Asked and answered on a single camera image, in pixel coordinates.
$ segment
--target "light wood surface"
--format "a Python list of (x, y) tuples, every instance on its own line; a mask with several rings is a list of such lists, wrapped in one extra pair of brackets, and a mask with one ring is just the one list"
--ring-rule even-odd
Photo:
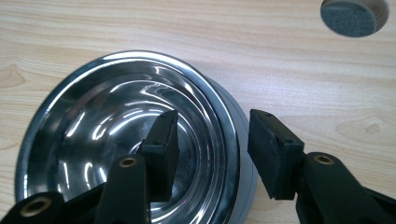
[[(0, 217), (14, 204), (24, 132), (49, 92), (105, 54), (173, 55), (221, 84), (248, 114), (277, 115), (305, 151), (340, 158), (396, 198), (396, 2), (378, 33), (330, 31), (317, 0), (0, 0)], [(246, 223), (298, 223), (261, 183)]]

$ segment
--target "wooden table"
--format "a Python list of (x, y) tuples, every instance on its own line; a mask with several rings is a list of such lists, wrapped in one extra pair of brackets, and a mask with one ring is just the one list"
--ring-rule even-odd
[[(24, 132), (75, 69), (126, 49), (173, 55), (221, 84), (248, 114), (277, 115), (340, 158), (366, 187), (396, 198), (396, 2), (374, 35), (349, 38), (321, 1), (0, 1), (0, 217), (14, 204)], [(298, 223), (294, 202), (261, 183), (246, 223)]]

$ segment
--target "wood grain surface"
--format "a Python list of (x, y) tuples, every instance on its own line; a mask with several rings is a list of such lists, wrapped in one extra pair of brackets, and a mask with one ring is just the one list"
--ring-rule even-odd
[[(396, 198), (396, 2), (376, 34), (329, 30), (320, 0), (0, 0), (0, 217), (15, 203), (24, 132), (75, 69), (127, 49), (173, 55), (222, 85), (248, 114), (277, 115), (305, 151), (340, 158)], [(294, 202), (258, 183), (246, 223), (298, 223)]]

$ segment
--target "shiny metal surface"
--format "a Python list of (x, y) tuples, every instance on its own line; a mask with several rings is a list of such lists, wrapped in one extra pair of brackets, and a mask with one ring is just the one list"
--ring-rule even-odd
[(177, 175), (171, 201), (151, 204), (152, 221), (226, 221), (240, 171), (233, 115), (192, 67), (147, 51), (88, 63), (51, 93), (21, 146), (17, 200), (48, 190), (70, 200), (106, 182), (111, 162), (134, 154), (155, 118), (173, 109), (179, 113)]

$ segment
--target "stainless steel bowl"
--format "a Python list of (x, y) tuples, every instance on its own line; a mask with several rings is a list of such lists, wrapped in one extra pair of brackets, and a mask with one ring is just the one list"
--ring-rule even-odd
[(21, 145), (16, 199), (58, 190), (68, 201), (106, 182), (134, 154), (155, 118), (179, 113), (172, 199), (152, 203), (153, 223), (239, 223), (255, 193), (248, 121), (219, 84), (163, 54), (125, 51), (79, 68), (48, 96)]

